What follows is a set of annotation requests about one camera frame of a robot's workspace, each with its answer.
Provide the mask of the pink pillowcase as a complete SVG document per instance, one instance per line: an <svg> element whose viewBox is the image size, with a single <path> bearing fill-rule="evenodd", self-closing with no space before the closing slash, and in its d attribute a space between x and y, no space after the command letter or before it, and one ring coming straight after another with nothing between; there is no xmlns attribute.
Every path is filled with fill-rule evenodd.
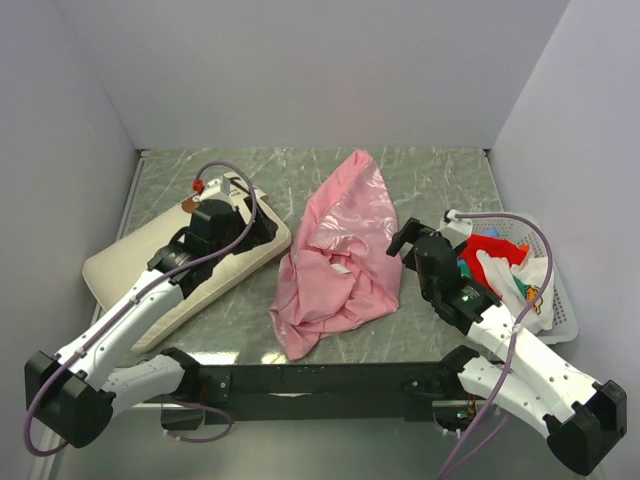
<svg viewBox="0 0 640 480"><path fill-rule="evenodd" d="M379 165L354 151L308 200L279 264L269 314L288 360L398 310L402 265L386 252L397 231Z"/></svg>

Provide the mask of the cream pillow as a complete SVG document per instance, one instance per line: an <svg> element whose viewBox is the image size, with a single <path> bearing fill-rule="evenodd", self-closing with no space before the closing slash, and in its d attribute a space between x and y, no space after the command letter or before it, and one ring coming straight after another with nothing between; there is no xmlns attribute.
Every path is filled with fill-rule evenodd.
<svg viewBox="0 0 640 480"><path fill-rule="evenodd" d="M265 193L257 187L248 187L236 173L227 172L224 176L231 182L231 205L239 208L247 223L239 238L227 247L189 248L191 214L199 206L192 195L85 261L83 278L105 311L127 296L144 271L156 268L162 273L177 273L174 279L185 299L146 330L133 345L133 352L151 350L190 317L290 246L290 230L266 204ZM254 238L258 206L278 225L274 240Z"/></svg>

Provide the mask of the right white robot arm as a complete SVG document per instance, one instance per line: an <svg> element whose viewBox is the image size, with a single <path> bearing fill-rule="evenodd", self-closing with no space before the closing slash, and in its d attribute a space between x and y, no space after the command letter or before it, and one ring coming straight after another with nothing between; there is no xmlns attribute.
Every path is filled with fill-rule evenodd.
<svg viewBox="0 0 640 480"><path fill-rule="evenodd" d="M386 252L405 244L405 267L416 272L421 295L438 316L501 360L494 365L476 351L458 348L439 374L444 395L483 397L483 419L497 406L534 428L572 472L588 476L627 432L627 393L615 381L600 382L556 354L523 326L492 292L460 273L457 260L472 233L475 215L449 210L439 229L410 218Z"/></svg>

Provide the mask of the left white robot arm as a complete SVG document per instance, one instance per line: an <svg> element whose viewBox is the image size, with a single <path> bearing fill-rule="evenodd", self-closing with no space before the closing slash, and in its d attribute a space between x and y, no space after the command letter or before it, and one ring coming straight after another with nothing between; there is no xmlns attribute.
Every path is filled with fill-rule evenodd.
<svg viewBox="0 0 640 480"><path fill-rule="evenodd" d="M116 362L161 317L214 277L220 263L274 239L254 198L242 217L227 200L200 201L189 225L178 230L148 262L138 281L103 317L54 355L36 352L26 363L23 441L38 420L76 448L93 442L121 411L157 396L198 408L201 365L177 348L124 370Z"/></svg>

